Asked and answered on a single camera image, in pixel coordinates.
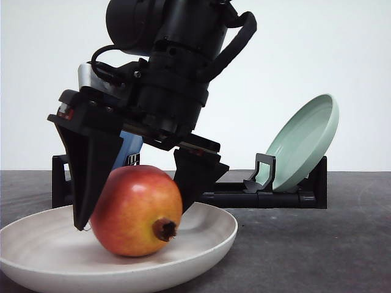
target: black stand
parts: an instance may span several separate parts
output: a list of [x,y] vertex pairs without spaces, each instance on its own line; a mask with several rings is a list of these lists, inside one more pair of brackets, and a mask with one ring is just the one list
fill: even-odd
[[[137,159],[129,160],[139,164]],[[53,156],[52,207],[72,204],[71,184],[65,179],[64,164],[67,156]],[[260,163],[269,165],[269,178],[264,185],[255,182]],[[220,208],[327,208],[327,157],[303,179],[294,192],[273,192],[272,184],[276,175],[276,158],[257,154],[255,170],[249,180],[241,183],[215,183],[213,190],[204,192],[196,201]]]
[[[269,178],[264,185],[255,182],[260,163],[269,165]],[[257,154],[255,171],[242,183],[215,183],[214,190],[204,192],[197,201],[220,208],[327,208],[327,157],[303,179],[294,192],[273,192],[276,158]]]

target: green plate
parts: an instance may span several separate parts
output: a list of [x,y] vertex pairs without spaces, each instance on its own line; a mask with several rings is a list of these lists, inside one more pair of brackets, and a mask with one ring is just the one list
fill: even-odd
[[[281,129],[266,154],[276,157],[273,190],[293,190],[316,167],[337,130],[339,109],[330,95],[320,95],[302,107]],[[262,164],[255,178],[264,184],[269,177]]]

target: gray table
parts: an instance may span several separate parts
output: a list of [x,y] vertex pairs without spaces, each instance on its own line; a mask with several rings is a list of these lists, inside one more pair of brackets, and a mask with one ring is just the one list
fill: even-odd
[[[50,172],[1,175],[2,227],[51,207]],[[391,173],[331,172],[328,180],[326,210],[227,209],[239,223],[227,256],[162,293],[391,292]],[[0,291],[32,292],[2,272]]]

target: black strap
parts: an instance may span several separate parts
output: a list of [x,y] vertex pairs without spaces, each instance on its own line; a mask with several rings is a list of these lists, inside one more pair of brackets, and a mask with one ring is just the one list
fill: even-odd
[[242,27],[228,46],[205,69],[197,72],[199,82],[210,82],[243,50],[257,31],[257,20],[251,12],[244,12],[226,24],[227,28]]

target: white wall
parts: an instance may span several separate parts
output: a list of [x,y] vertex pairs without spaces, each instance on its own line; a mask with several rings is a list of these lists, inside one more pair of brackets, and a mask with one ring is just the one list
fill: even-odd
[[[108,0],[2,0],[1,168],[50,169],[64,148],[52,123],[77,68],[111,43]],[[210,85],[196,134],[220,142],[222,162],[253,168],[307,101],[333,94],[340,125],[327,152],[331,170],[391,171],[391,1],[236,0],[258,32]],[[227,41],[235,31],[229,33]],[[137,57],[120,52],[102,61]],[[142,163],[175,169],[172,152],[144,146]]]

